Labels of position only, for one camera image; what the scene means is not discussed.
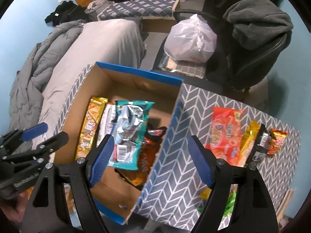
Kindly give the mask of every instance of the gray comforter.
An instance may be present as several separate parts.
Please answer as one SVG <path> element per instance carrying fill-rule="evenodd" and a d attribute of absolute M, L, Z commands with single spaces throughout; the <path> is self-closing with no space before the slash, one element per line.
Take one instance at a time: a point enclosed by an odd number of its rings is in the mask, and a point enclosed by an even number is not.
<path fill-rule="evenodd" d="M 43 96 L 53 69 L 83 30 L 81 21 L 63 23 L 38 43 L 29 54 L 15 78 L 10 92 L 9 130 L 27 129 L 38 124 Z M 31 142 L 24 142 L 16 151 L 30 150 Z"/>

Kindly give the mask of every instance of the plastic bag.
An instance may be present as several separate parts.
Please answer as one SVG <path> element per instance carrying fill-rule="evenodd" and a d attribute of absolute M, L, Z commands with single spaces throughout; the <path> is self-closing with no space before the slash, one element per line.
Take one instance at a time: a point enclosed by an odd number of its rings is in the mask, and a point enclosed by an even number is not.
<path fill-rule="evenodd" d="M 165 53 L 173 60 L 205 63 L 216 49 L 217 35 L 198 14 L 173 26 L 165 45 Z"/>

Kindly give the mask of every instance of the barcode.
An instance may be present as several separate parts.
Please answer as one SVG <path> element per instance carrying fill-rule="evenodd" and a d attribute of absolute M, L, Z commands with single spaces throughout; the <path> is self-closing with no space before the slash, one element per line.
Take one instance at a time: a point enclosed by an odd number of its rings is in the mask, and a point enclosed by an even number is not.
<path fill-rule="evenodd" d="M 263 133 L 259 145 L 265 147 L 269 134 Z"/>
<path fill-rule="evenodd" d="M 117 145 L 117 161 L 124 162 L 126 154 L 128 152 L 128 147 L 126 145 Z"/>

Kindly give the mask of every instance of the green snack bag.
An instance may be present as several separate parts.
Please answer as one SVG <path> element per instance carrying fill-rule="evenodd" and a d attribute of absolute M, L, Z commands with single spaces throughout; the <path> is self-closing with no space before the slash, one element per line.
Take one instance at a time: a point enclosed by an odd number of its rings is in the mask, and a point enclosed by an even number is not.
<path fill-rule="evenodd" d="M 116 101 L 117 121 L 112 130 L 114 152 L 108 166 L 138 170 L 137 160 L 154 102 Z"/>

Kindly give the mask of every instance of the gray checkered cushion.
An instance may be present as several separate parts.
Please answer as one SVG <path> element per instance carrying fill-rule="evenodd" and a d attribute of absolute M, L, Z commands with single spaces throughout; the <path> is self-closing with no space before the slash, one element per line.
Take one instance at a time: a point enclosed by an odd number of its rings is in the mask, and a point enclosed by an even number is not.
<path fill-rule="evenodd" d="M 101 20 L 126 17 L 172 17 L 176 0 L 137 0 L 111 4 L 100 15 Z"/>
<path fill-rule="evenodd" d="M 161 59 L 158 65 L 158 68 L 160 68 L 163 71 L 171 72 L 172 69 L 167 67 L 168 61 L 169 56 L 166 53 L 164 53 L 163 58 Z M 174 72 L 202 79 L 205 76 L 206 63 L 198 64 L 183 60 L 176 61 L 176 67 L 174 69 Z"/>

